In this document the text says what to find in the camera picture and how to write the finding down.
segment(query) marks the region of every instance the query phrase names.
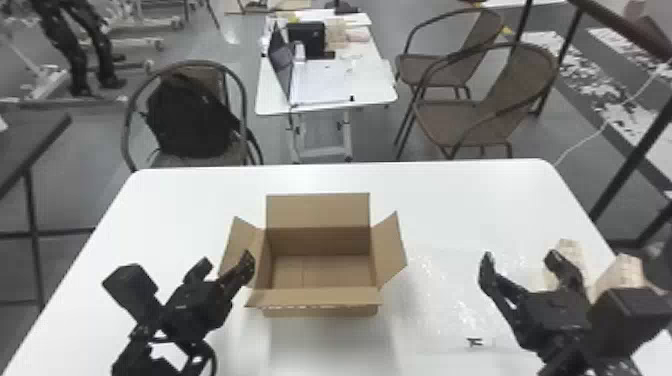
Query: white table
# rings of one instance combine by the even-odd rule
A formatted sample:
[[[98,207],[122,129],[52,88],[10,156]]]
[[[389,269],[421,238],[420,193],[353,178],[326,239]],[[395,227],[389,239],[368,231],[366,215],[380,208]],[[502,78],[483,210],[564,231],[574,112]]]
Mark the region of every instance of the white table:
[[[263,226],[265,195],[306,192],[370,192],[372,222],[397,210],[409,266],[383,288],[372,318],[267,319],[242,307],[249,290],[241,290],[224,327],[208,337],[220,376],[536,375],[541,362],[515,345],[478,289],[483,252],[525,284],[562,237],[581,242],[589,281],[613,258],[539,160],[143,170],[126,182],[4,376],[108,375],[133,326],[100,285],[109,273],[140,263],[165,301],[197,260],[221,258],[233,216]],[[486,346],[468,349],[470,334]],[[635,361],[645,376],[667,376],[671,350],[662,333]]]
[[[324,18],[324,11],[304,11],[297,12],[300,16],[307,13],[310,15],[307,19]],[[370,24],[370,19],[365,13],[359,14],[359,19],[355,19],[352,25]],[[358,30],[370,34],[366,26],[350,27],[351,30]],[[350,125],[350,113],[352,108],[366,107],[373,105],[389,104],[397,100],[397,92],[394,89],[394,77],[391,73],[390,65],[384,61],[373,36],[368,42],[348,43],[346,48],[336,50],[336,58],[343,59],[351,68],[345,77],[345,85],[354,98],[353,101],[342,103],[324,103],[315,105],[298,106],[292,108],[292,115],[296,114],[298,121],[296,125],[290,124],[287,127],[287,143],[290,150],[292,162],[300,163],[302,158],[310,158],[325,155],[344,154],[346,161],[352,160],[352,137]],[[306,149],[304,145],[306,135],[306,124],[303,120],[303,113],[313,111],[343,111],[343,146]],[[280,87],[280,83],[273,71],[271,63],[266,57],[261,58],[259,68],[259,81],[257,85],[257,99],[255,112],[261,116],[287,115],[290,112],[290,106],[287,102],[285,93]]]

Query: black backpack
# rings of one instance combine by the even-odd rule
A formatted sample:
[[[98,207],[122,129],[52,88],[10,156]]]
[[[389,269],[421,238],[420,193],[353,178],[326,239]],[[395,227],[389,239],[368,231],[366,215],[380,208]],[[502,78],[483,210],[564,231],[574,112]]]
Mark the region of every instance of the black backpack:
[[[224,154],[240,133],[240,120],[205,85],[184,74],[163,77],[147,98],[145,122],[159,149],[184,158],[213,158]],[[256,137],[247,139],[263,156]]]

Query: plastic wrap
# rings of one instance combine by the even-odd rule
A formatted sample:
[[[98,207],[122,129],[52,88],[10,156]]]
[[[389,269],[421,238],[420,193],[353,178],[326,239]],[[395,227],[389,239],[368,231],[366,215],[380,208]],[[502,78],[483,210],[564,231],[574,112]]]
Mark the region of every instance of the plastic wrap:
[[[407,268],[391,281],[394,286],[383,290],[383,309],[415,351],[519,350],[510,327],[478,286],[480,260],[486,251],[407,252]],[[513,251],[493,254],[497,271],[513,281],[525,287],[543,283],[541,255],[539,260],[528,260]],[[469,339],[480,339],[482,346],[470,346]]]

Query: open cardboard box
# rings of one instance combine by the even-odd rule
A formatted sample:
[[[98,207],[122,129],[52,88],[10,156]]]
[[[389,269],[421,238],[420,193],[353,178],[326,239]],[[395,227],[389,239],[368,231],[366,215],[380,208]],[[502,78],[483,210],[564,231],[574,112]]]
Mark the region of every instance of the open cardboard box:
[[[371,227],[368,194],[268,196],[266,229],[234,218],[220,274],[248,249],[247,307],[267,317],[371,316],[406,266],[397,214]]]

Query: person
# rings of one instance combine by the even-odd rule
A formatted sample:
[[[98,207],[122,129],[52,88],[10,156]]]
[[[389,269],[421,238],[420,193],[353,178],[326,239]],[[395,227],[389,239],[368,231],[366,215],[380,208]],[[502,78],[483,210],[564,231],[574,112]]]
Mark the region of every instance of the person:
[[[7,0],[2,12],[12,14],[12,3]],[[112,43],[102,30],[105,20],[95,11],[87,0],[28,0],[40,18],[40,25],[51,44],[58,49],[70,64],[70,94],[73,97],[95,96],[87,80],[86,52],[70,29],[63,12],[77,22],[89,35],[99,60],[98,81],[103,89],[120,89],[126,80],[117,77],[114,71]]]

